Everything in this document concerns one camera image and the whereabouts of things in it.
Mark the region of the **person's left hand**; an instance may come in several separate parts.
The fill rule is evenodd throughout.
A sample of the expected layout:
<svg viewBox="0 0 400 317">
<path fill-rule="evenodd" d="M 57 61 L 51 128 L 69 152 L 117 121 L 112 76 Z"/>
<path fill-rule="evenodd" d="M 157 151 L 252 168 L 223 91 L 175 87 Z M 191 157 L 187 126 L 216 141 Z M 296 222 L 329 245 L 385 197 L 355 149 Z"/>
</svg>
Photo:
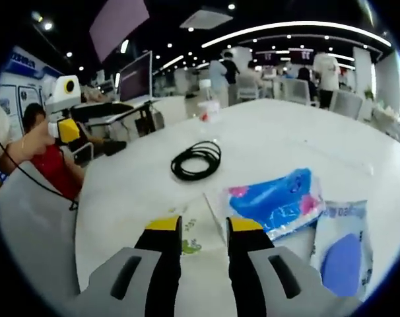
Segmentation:
<svg viewBox="0 0 400 317">
<path fill-rule="evenodd" d="M 30 160 L 34 155 L 45 153 L 46 147 L 55 143 L 55 139 L 49 134 L 48 127 L 49 122 L 43 121 L 22 138 L 20 148 L 26 160 Z"/>
</svg>

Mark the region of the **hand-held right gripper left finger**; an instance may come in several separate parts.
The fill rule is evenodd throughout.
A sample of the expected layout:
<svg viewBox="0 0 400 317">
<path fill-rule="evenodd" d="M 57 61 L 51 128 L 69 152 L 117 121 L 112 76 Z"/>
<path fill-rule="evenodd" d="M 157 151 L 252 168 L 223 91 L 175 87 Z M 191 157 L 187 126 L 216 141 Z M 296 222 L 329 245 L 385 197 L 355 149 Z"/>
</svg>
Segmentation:
<svg viewBox="0 0 400 317">
<path fill-rule="evenodd" d="M 182 273 L 182 218 L 157 219 L 133 247 L 97 263 L 77 316 L 173 316 Z"/>
</svg>

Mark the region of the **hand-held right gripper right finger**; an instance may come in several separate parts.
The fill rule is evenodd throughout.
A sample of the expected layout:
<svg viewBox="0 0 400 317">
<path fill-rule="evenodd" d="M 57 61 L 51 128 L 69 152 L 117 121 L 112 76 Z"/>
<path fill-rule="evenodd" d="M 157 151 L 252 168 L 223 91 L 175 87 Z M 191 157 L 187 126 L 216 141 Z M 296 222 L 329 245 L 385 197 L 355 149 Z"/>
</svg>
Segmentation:
<svg viewBox="0 0 400 317">
<path fill-rule="evenodd" d="M 229 217 L 229 278 L 239 316 L 352 316 L 356 297 L 338 297 L 318 271 L 285 246 L 274 246 L 251 219 Z"/>
</svg>

